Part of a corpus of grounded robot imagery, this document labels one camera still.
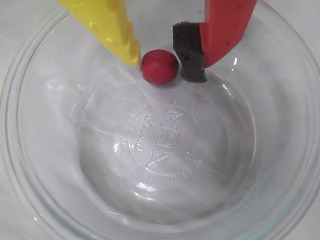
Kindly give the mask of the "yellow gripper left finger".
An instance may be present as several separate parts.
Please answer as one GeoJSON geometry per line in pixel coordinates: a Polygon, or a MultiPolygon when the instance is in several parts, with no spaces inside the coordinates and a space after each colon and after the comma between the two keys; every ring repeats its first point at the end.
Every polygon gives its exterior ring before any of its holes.
{"type": "Polygon", "coordinates": [[[121,62],[140,66],[140,42],[128,19],[126,1],[60,0],[59,3],[121,62]]]}

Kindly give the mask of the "gripper red right finger foam pad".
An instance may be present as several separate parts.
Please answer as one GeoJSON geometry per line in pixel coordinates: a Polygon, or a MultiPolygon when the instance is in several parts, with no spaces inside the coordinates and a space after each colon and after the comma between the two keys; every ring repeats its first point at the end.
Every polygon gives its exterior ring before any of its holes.
{"type": "Polygon", "coordinates": [[[173,25],[173,49],[185,81],[207,81],[205,69],[242,40],[256,4],[256,0],[206,0],[203,22],[183,21],[173,25]]]}

